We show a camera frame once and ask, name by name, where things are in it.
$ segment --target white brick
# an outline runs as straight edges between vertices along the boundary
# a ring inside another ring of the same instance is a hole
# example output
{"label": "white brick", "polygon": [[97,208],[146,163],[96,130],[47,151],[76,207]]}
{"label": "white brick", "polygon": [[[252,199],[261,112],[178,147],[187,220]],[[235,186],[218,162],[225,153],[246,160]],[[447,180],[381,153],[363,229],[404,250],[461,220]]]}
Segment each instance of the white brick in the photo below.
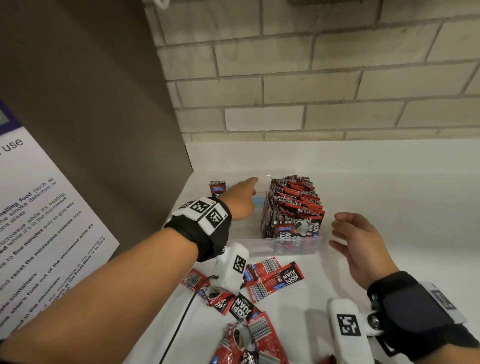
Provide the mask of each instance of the white brick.
{"label": "white brick", "polygon": [[167,44],[260,35],[258,0],[170,2],[159,12]]}
{"label": "white brick", "polygon": [[480,94],[480,71],[477,71],[477,74],[473,78],[470,85],[468,85],[466,94]]}
{"label": "white brick", "polygon": [[352,100],[359,72],[264,78],[265,103]]}
{"label": "white brick", "polygon": [[312,69],[423,62],[437,25],[319,36]]}
{"label": "white brick", "polygon": [[358,99],[456,95],[474,67],[474,64],[454,64],[367,71]]}
{"label": "white brick", "polygon": [[160,47],[164,45],[162,32],[160,31],[160,22],[156,16],[156,11],[154,7],[145,8],[145,15],[147,17],[148,25],[150,27],[150,32],[152,33],[153,43]]}
{"label": "white brick", "polygon": [[168,93],[170,94],[170,99],[172,100],[172,105],[174,108],[181,108],[180,99],[177,95],[177,88],[175,82],[167,82]]}
{"label": "white brick", "polygon": [[218,71],[220,76],[304,71],[311,46],[310,36],[217,44]]}
{"label": "white brick", "polygon": [[480,58],[480,20],[445,23],[427,61]]}
{"label": "white brick", "polygon": [[293,6],[286,0],[264,0],[264,34],[309,32],[370,25],[375,21],[376,0]]}
{"label": "white brick", "polygon": [[381,22],[480,14],[478,0],[384,0]]}
{"label": "white brick", "polygon": [[211,46],[159,48],[157,52],[167,80],[216,76]]}
{"label": "white brick", "polygon": [[358,130],[349,131],[345,139],[401,140],[429,139],[437,135],[437,129]]}
{"label": "white brick", "polygon": [[403,102],[309,105],[305,129],[393,128]]}
{"label": "white brick", "polygon": [[219,109],[177,110],[181,132],[223,131],[222,112]]}
{"label": "white brick", "polygon": [[440,138],[480,138],[480,128],[442,129]]}
{"label": "white brick", "polygon": [[226,109],[227,129],[244,130],[297,130],[301,129],[303,106]]}
{"label": "white brick", "polygon": [[259,105],[262,102],[260,78],[178,82],[186,108],[199,106]]}
{"label": "white brick", "polygon": [[480,126],[479,115],[480,98],[411,101],[398,126]]}
{"label": "white brick", "polygon": [[261,142],[262,133],[195,133],[194,142]]}
{"label": "white brick", "polygon": [[265,133],[266,141],[307,142],[313,140],[341,140],[344,132],[273,132]]}

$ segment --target brick wall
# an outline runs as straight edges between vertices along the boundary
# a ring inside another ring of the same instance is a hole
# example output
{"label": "brick wall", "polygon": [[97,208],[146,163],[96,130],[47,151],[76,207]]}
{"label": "brick wall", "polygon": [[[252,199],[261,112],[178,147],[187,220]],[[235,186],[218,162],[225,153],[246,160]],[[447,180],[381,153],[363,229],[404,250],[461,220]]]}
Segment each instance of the brick wall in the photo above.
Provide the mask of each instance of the brick wall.
{"label": "brick wall", "polygon": [[480,137],[480,0],[145,0],[184,140]]}

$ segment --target paper sign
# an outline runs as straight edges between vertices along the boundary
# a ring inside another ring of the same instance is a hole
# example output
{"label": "paper sign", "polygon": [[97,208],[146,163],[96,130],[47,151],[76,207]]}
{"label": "paper sign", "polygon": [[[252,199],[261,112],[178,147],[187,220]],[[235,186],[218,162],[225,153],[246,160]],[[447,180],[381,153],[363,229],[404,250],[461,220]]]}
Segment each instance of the paper sign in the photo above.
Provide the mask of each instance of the paper sign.
{"label": "paper sign", "polygon": [[118,241],[0,100],[0,339],[108,261]]}

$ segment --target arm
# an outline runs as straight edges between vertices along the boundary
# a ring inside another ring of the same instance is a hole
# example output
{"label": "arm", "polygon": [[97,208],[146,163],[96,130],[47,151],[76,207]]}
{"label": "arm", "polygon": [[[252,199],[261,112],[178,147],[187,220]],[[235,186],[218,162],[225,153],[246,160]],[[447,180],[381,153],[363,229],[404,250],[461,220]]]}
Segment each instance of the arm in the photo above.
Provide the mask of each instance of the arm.
{"label": "arm", "polygon": [[[387,251],[377,229],[362,215],[340,212],[332,222],[332,234],[347,245],[330,240],[330,245],[345,256],[353,279],[364,289],[399,269]],[[480,350],[445,345],[418,364],[480,364]]]}
{"label": "arm", "polygon": [[[233,219],[254,209],[256,178],[221,199]],[[198,256],[196,244],[163,229],[86,277],[0,346],[21,364],[121,363]]]}

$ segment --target person's right arm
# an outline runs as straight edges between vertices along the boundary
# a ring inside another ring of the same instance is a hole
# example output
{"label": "person's right arm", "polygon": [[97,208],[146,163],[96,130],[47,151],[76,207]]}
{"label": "person's right arm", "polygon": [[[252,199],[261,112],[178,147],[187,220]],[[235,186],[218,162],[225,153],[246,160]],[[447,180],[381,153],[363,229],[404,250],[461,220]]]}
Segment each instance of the person's right arm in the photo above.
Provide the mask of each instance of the person's right arm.
{"label": "person's right arm", "polygon": [[[399,269],[393,262],[377,229],[362,215],[335,214],[332,234],[347,245],[330,240],[330,246],[345,256],[353,279],[365,290]],[[445,345],[417,364],[480,364],[480,350]]]}

